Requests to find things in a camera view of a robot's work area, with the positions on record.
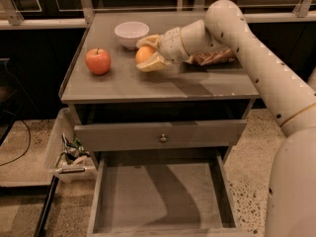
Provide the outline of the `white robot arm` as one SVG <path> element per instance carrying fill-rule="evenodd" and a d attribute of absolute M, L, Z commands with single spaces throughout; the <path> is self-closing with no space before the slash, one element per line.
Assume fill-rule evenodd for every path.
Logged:
<path fill-rule="evenodd" d="M 286 140 L 272 166 L 265 237 L 316 237 L 316 92 L 270 51 L 248 27 L 239 7 L 218 0 L 205 18 L 137 42 L 154 54 L 144 71 L 230 48 L 274 116 Z"/>

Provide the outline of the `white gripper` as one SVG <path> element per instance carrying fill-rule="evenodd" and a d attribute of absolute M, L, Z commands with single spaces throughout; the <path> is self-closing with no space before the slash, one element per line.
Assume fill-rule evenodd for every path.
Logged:
<path fill-rule="evenodd" d="M 158 52 L 152 54 L 146 61 L 136 65 L 142 72 L 162 70 L 171 65 L 171 62 L 181 63 L 190 58 L 185 51 L 179 27 L 169 30 L 163 35 L 145 37 L 136 43 L 137 48 L 146 45 L 154 49 L 158 48 Z"/>

